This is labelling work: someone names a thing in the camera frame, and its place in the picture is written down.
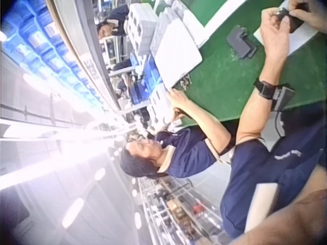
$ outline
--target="black cable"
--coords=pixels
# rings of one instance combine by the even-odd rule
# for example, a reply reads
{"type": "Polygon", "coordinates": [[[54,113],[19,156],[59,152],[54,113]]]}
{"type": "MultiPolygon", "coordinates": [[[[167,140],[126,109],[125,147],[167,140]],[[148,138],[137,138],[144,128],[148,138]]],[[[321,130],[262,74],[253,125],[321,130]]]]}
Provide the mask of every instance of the black cable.
{"type": "Polygon", "coordinates": [[[276,117],[275,117],[275,129],[276,129],[276,132],[277,132],[278,136],[280,138],[282,138],[282,135],[280,134],[280,132],[278,130],[278,127],[277,127],[277,118],[278,118],[279,113],[280,113],[280,111],[277,111],[277,114],[276,114],[276,117]]]}

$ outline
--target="blue uniform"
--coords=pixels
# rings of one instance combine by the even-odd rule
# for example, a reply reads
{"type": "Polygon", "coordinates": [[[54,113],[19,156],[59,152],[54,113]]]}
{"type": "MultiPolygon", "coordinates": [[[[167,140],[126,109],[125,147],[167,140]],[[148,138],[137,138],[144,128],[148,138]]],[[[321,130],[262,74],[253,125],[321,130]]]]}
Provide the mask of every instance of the blue uniform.
{"type": "Polygon", "coordinates": [[[236,238],[244,232],[257,184],[278,184],[277,211],[295,199],[315,166],[325,160],[325,119],[280,140],[271,152],[257,139],[237,145],[220,206],[226,233],[236,238]]]}
{"type": "MultiPolygon", "coordinates": [[[[238,121],[228,121],[223,124],[234,137],[238,121]]],[[[176,147],[165,173],[176,178],[186,178],[198,174],[214,164],[217,159],[207,146],[206,138],[199,126],[187,127],[175,134],[159,132],[156,140],[162,142],[163,148],[168,145],[176,147]]]]}

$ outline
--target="logo on shirt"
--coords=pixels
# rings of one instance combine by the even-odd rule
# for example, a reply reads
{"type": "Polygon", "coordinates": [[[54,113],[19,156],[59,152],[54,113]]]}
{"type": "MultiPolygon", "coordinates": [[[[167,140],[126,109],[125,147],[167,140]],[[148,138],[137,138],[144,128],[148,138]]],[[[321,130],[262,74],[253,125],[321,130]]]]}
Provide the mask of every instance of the logo on shirt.
{"type": "Polygon", "coordinates": [[[287,158],[287,157],[291,156],[292,154],[293,154],[293,155],[296,155],[296,156],[298,156],[298,157],[301,157],[301,155],[302,155],[302,153],[299,152],[298,150],[291,150],[290,152],[287,152],[287,153],[285,153],[284,155],[281,155],[281,156],[274,156],[274,158],[277,159],[277,160],[282,160],[282,159],[284,159],[284,158],[287,158]]]}

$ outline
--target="black watch strap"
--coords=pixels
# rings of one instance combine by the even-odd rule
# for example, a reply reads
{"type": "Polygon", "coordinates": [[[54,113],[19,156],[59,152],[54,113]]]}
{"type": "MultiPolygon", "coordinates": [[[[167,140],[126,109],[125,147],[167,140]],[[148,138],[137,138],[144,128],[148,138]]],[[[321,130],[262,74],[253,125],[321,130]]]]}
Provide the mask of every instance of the black watch strap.
{"type": "Polygon", "coordinates": [[[257,88],[259,94],[263,98],[271,100],[274,97],[276,86],[271,85],[265,81],[260,81],[259,79],[255,81],[254,86],[257,88]]]}

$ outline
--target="green work table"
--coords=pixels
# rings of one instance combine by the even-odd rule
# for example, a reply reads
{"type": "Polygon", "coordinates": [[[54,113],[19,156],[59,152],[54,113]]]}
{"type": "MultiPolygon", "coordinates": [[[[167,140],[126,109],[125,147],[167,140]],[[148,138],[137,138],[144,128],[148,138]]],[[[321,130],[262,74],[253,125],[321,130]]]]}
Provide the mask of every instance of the green work table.
{"type": "MultiPolygon", "coordinates": [[[[205,26],[225,0],[183,0],[205,26]]],[[[239,118],[265,60],[263,46],[253,33],[260,26],[261,10],[279,6],[278,0],[249,0],[235,11],[200,49],[203,61],[191,73],[192,85],[186,94],[219,120],[239,118]],[[226,41],[236,25],[245,27],[258,50],[251,59],[239,59],[226,41]]],[[[326,37],[317,34],[291,54],[285,64],[281,84],[295,89],[288,107],[326,99],[326,37]]]]}

